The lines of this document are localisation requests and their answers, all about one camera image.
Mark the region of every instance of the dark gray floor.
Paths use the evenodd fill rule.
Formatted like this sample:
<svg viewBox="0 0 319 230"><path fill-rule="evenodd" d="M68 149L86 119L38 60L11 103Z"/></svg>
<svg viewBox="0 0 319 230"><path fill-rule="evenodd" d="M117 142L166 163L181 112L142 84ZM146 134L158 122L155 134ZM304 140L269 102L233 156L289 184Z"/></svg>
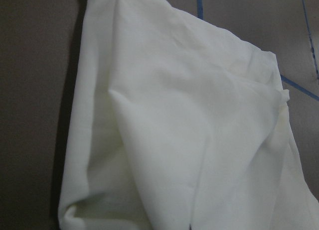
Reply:
<svg viewBox="0 0 319 230"><path fill-rule="evenodd" d="M196 0L168 0L196 15ZM305 0L319 57L319 0ZM203 0L204 19L277 54L319 95L301 0ZM0 229L56 229L85 0L0 0ZM319 102L290 85L305 179L319 198Z"/></svg>

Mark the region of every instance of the blue tape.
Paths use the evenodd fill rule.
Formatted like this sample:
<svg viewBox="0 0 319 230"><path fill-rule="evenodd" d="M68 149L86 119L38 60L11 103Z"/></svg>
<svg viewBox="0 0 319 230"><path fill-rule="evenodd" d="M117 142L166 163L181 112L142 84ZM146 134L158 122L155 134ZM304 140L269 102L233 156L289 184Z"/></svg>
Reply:
<svg viewBox="0 0 319 230"><path fill-rule="evenodd" d="M313 54L313 59L314 59L317 79L319 79L318 65L317 65L317 60L316 60L316 56L315 56L314 43L313 43L311 31L310 31L310 26L309 26L309 21L308 21L308 15L307 15L307 10L306 10L305 0L302 0L302 3L303 3L303 8L304 8L304 14L305 14L305 20L306 20L306 25L307 25L308 37L309 37L309 41L310 41L310 45L311 45L311 53Z"/></svg>
<svg viewBox="0 0 319 230"><path fill-rule="evenodd" d="M204 20L203 17L203 1L197 0L197 17Z"/></svg>
<svg viewBox="0 0 319 230"><path fill-rule="evenodd" d="M283 75L280 75L281 80L285 83L287 83L288 85L296 88L297 90L301 91L302 93L306 94L307 96L315 99L316 101L319 101L319 97L317 95L315 95L314 93L308 91L307 89L299 86L297 83L293 82L292 80L288 79L287 77L284 77Z"/></svg>

